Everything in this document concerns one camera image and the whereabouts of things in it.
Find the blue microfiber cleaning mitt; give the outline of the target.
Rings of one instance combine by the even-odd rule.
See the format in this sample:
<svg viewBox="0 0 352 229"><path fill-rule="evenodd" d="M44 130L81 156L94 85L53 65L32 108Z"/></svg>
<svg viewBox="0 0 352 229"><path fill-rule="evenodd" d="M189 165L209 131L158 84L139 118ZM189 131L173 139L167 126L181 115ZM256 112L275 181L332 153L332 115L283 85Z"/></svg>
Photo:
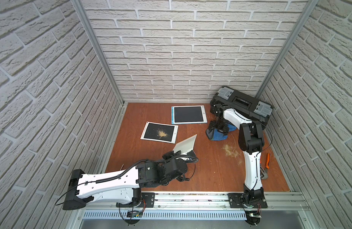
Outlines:
<svg viewBox="0 0 352 229"><path fill-rule="evenodd" d="M229 132L235 131L237 129L232 124L228 124L228 128L229 128ZM222 140L225 140L228 138L228 135L225 135L214 128L211 130L207 129L206 135L207 135L208 139L212 140L212 141L222 141Z"/></svg>

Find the white drawing tablet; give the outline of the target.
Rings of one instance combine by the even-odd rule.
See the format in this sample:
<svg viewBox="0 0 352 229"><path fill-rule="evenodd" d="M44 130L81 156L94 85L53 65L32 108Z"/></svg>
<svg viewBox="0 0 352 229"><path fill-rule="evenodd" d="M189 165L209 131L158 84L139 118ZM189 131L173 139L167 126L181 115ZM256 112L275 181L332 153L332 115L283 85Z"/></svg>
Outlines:
<svg viewBox="0 0 352 229"><path fill-rule="evenodd" d="M193 150L197 134L177 143L173 149L175 155L193 156L196 154Z"/></svg>
<svg viewBox="0 0 352 229"><path fill-rule="evenodd" d="M177 133L176 125L146 122L140 139L175 144Z"/></svg>

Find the blue-edged drawing tablet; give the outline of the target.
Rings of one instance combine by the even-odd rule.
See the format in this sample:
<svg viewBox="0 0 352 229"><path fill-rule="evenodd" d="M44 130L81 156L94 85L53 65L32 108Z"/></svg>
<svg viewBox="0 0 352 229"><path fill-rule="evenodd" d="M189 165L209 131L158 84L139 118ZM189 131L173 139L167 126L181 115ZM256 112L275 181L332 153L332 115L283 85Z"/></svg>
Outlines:
<svg viewBox="0 0 352 229"><path fill-rule="evenodd" d="M172 106L172 124L203 124L207 123L205 107L200 106Z"/></svg>

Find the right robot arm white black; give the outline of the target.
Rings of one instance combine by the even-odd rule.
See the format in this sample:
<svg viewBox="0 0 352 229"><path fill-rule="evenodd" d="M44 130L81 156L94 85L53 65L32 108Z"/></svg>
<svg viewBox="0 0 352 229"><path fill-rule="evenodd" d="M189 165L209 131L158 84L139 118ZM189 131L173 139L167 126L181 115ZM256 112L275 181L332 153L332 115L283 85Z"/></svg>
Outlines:
<svg viewBox="0 0 352 229"><path fill-rule="evenodd" d="M240 197L240 202L251 208L257 201L264 198L260 175L260 159L264 146L262 123L238 113L230 106L213 105L210 112L216 116L206 130L210 140L215 140L217 136L225 139L229 132L228 123L239 129L238 143L244 154L246 172L244 193Z"/></svg>

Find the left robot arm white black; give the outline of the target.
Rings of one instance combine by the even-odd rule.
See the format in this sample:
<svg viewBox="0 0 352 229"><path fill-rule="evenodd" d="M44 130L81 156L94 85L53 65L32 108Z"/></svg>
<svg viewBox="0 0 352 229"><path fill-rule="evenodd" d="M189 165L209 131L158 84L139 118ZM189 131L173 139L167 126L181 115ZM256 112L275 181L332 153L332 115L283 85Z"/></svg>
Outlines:
<svg viewBox="0 0 352 229"><path fill-rule="evenodd" d="M189 163L197 163L194 151L167 152L162 159L139 160L129 168L104 174L86 174L81 169L73 170L68 190L62 195L63 210L78 210L89 202L114 201L125 207L137 207L142 200L142 188L167 186L176 179L188 181Z"/></svg>

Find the black toolbox grey latches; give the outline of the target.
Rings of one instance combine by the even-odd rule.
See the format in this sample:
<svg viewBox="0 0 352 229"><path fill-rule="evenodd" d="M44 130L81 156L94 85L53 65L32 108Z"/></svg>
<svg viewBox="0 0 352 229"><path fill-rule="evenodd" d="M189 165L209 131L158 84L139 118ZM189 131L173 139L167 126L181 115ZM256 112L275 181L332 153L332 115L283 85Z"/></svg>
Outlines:
<svg viewBox="0 0 352 229"><path fill-rule="evenodd" d="M218 118L224 118L226 110L232 109L244 120L259 121L266 128L273 106L228 86L221 87L210 101L210 112Z"/></svg>

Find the aluminium mounting rail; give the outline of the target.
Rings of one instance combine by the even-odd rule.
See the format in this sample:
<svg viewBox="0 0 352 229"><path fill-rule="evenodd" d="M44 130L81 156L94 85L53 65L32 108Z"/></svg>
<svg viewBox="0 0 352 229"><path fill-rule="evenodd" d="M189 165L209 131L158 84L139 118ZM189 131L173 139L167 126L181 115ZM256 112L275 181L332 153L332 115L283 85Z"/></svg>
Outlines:
<svg viewBox="0 0 352 229"><path fill-rule="evenodd" d="M300 192L265 192L264 199L247 208L240 203L240 192L146 191L142 193L147 210L292 210L310 207Z"/></svg>

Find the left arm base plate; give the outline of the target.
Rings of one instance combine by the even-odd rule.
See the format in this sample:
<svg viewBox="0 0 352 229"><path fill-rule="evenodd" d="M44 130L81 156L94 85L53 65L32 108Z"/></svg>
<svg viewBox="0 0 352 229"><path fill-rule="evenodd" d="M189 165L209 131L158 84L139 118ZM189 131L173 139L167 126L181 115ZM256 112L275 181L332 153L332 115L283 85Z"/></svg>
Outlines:
<svg viewBox="0 0 352 229"><path fill-rule="evenodd" d="M142 192L140 198L136 198L132 200L128 204L120 204L117 203L117 208L153 208L155 203L155 196L154 192Z"/></svg>

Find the orange handled pliers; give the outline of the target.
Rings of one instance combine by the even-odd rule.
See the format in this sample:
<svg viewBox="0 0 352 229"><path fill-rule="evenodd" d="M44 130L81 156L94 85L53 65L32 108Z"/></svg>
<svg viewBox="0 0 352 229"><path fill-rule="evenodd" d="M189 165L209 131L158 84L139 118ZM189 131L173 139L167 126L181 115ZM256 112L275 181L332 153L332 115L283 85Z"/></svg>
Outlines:
<svg viewBox="0 0 352 229"><path fill-rule="evenodd" d="M269 169L270 156L271 156L270 153L267 153L265 166L264 167L260 167L260 177L261 177L261 179L267 179L268 178L267 171Z"/></svg>

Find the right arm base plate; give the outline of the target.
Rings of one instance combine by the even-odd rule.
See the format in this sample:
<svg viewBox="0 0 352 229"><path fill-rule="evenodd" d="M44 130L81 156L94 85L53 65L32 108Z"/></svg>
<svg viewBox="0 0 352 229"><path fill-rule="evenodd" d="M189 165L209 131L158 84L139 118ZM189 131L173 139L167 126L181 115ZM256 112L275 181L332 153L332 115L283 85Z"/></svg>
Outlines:
<svg viewBox="0 0 352 229"><path fill-rule="evenodd" d="M261 192L251 192L251 193L228 193L228 201L230 208L258 208L262 209L268 208L265 196Z"/></svg>

